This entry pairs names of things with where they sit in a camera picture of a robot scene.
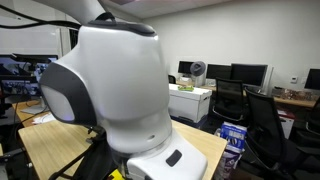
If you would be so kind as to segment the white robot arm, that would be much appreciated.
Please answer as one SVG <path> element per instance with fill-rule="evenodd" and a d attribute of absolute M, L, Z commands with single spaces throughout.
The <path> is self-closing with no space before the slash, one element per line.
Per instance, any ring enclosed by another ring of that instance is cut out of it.
<path fill-rule="evenodd" d="M 172 126 L 159 37 L 145 24 L 117 21 L 102 0 L 35 0 L 80 23 L 77 45 L 40 78 L 53 116 L 103 128 L 75 173 L 103 180 L 202 180 L 206 157 Z"/>

